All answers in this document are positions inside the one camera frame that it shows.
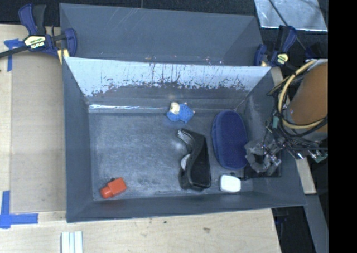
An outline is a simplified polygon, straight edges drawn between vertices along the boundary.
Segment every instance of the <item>clamp handle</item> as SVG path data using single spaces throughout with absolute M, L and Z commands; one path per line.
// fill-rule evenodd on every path
M 21 24 L 24 25 L 29 35 L 46 34 L 44 26 L 44 13 L 46 5 L 34 6 L 29 3 L 18 11 Z

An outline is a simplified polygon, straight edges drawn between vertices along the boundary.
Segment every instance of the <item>wooden plank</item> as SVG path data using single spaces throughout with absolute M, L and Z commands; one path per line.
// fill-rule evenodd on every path
M 281 252 L 271 210 L 13 226 L 0 231 L 0 252 L 59 252 L 64 231 L 82 231 L 91 253 Z

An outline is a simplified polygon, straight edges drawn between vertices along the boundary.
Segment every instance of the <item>gray bin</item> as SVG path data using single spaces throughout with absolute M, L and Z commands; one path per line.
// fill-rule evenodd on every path
M 235 110 L 245 122 L 248 139 L 263 139 L 264 122 L 273 108 L 273 99 L 266 96 L 273 87 L 270 68 L 251 66 L 250 59 L 261 42 L 260 36 L 254 35 L 259 34 L 255 19 L 171 11 L 155 11 L 152 17 L 153 12 L 61 5 L 61 27 L 74 28 L 79 38 L 79 57 L 65 58 L 62 66 L 67 221 L 304 205 L 296 164 L 287 153 L 282 157 L 281 177 L 242 181 L 242 190 L 236 194 L 219 191 L 219 177 L 234 171 L 224 169 L 215 158 L 211 138 L 214 117 L 222 110 Z M 164 29 L 159 24 L 165 21 L 163 18 L 167 21 Z M 209 30 L 201 30 L 202 25 L 198 25 L 186 40 L 201 38 L 202 32 L 224 30 L 214 38 L 224 42 L 222 50 L 213 48 L 215 43 L 209 38 L 185 42 L 196 44 L 198 53 L 193 55 L 193 49 L 180 46 L 180 34 L 184 34 L 187 24 L 195 28 L 204 18 L 210 21 Z M 134 26 L 138 25 L 141 27 L 137 30 Z M 251 40 L 233 39 L 228 34 L 234 29 L 227 28 L 230 25 L 251 34 Z M 150 41 L 145 35 L 148 30 L 160 31 Z M 145 40 L 126 44 L 120 36 L 125 31 L 124 37 L 134 40 L 132 31 Z M 84 44 L 96 34 L 96 39 L 100 38 L 97 44 Z M 113 40 L 103 42 L 105 38 Z M 159 44 L 169 38 L 176 43 L 171 50 Z M 172 101 L 187 102 L 196 111 L 187 124 L 166 117 Z M 177 136 L 181 128 L 203 134 L 207 140 L 211 186 L 201 192 L 184 190 L 179 185 L 180 162 L 187 153 Z M 118 177 L 123 177 L 127 190 L 103 199 L 99 190 Z

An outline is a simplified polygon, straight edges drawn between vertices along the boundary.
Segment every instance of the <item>cardboard surface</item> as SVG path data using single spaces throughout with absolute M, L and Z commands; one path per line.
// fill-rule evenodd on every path
M 27 35 L 24 27 L 19 39 Z M 63 95 L 59 60 L 42 53 L 13 56 L 11 212 L 65 209 Z

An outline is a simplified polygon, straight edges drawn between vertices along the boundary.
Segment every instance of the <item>blue tape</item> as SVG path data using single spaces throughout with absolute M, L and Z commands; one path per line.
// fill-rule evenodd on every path
M 6 45 L 6 47 L 9 48 L 9 50 L 13 48 L 22 47 L 25 45 L 23 41 L 19 39 L 5 40 L 4 44 Z M 12 70 L 12 55 L 10 55 L 7 60 L 7 71 L 10 72 L 11 70 Z
M 14 215 L 10 213 L 10 191 L 2 193 L 0 228 L 9 229 L 12 224 L 36 224 L 38 213 L 22 213 Z

